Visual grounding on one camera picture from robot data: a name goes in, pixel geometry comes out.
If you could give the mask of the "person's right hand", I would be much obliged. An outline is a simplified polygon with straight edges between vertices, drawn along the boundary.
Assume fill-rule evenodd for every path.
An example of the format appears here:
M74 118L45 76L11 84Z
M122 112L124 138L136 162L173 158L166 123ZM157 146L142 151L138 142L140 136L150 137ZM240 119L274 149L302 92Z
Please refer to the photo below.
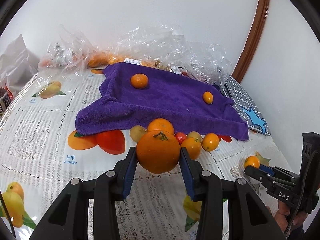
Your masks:
M278 201L278 211L276 212L274 219L279 225L282 232L284 232L288 226L287 217L289 215L290 215L290 208L284 202ZM308 214L306 212L298 213L293 220L291 230L293 231L299 228L301 225L303 225L307 217L308 217Z

